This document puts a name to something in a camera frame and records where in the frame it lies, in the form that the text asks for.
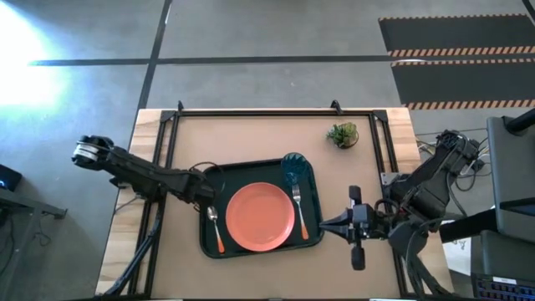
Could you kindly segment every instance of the concrete floor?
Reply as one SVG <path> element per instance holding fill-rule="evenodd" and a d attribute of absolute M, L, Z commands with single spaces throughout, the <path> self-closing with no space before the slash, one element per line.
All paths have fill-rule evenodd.
<path fill-rule="evenodd" d="M 0 1 L 0 162 L 21 171 L 19 192 L 58 207 L 43 219 L 48 247 L 33 243 L 12 299 L 93 295 L 117 191 L 109 175 L 70 162 L 81 135 L 127 146 L 146 65 L 26 67 L 35 59 L 148 59 L 164 0 Z M 525 13 L 520 0 L 175 0 L 161 58 L 383 55 L 377 18 Z M 400 106 L 388 63 L 158 66 L 148 108 Z M 485 119 L 525 109 L 412 112 L 415 133 L 486 136 Z M 493 202 L 491 178 L 458 193 L 473 214 Z"/>

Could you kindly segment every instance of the spoon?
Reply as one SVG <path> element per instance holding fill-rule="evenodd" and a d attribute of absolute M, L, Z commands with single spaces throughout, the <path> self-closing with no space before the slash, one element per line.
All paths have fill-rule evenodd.
<path fill-rule="evenodd" d="M 219 253 L 224 253 L 225 247 L 223 247 L 223 242 L 221 241 L 221 237 L 219 236 L 219 230 L 217 229 L 217 211 L 214 206 L 208 207 L 208 219 L 214 222 L 214 228 L 216 229 L 217 235 L 217 249 L 219 250 Z"/>

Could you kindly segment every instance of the black tray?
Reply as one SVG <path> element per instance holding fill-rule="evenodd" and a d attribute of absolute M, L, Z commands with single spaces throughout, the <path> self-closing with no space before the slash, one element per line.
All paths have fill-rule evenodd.
<path fill-rule="evenodd" d="M 217 226 L 219 228 L 219 234 L 225 246 L 225 252 L 223 254 L 220 254 L 217 250 L 216 229 L 214 228 L 213 222 L 206 216 L 206 208 L 201 209 L 201 218 L 199 219 L 201 249 L 208 257 L 233 258 L 236 256 L 259 254 L 258 252 L 249 251 L 241 247 L 232 239 L 227 230 L 225 217 L 227 205 L 234 193 L 240 188 L 260 181 L 280 187 L 292 199 L 292 190 L 284 181 L 281 160 L 254 161 L 220 166 L 224 171 L 224 176 L 222 176 L 216 167 L 206 169 L 206 176 L 215 189 L 222 186 L 223 177 L 226 182 L 224 191 L 214 204 L 218 213 Z M 308 240 L 305 241 L 301 237 L 299 211 L 297 205 L 293 202 L 296 216 L 290 236 L 281 246 L 265 253 L 294 250 L 300 247 L 312 247 L 323 238 L 324 231 L 319 228 L 319 223 L 323 219 L 319 205 L 318 189 L 316 188 L 316 181 L 314 180 L 314 173 L 310 164 L 308 164 L 308 173 L 299 180 L 299 190 L 301 191 L 301 210 L 303 211 L 303 219 L 308 230 Z"/>

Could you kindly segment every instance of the small succulent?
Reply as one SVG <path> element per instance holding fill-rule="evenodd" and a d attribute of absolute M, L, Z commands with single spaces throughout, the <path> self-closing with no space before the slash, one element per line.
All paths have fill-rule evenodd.
<path fill-rule="evenodd" d="M 327 133 L 327 138 L 333 140 L 339 148 L 349 148 L 359 140 L 357 125 L 352 122 L 346 122 L 342 125 L 333 125 Z"/>

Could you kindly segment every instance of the orange plate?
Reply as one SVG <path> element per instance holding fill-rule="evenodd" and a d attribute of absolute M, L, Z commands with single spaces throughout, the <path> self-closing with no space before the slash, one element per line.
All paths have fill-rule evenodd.
<path fill-rule="evenodd" d="M 290 198 L 277 186 L 258 182 L 242 187 L 227 207 L 227 228 L 240 246 L 266 252 L 290 235 L 295 212 Z"/>

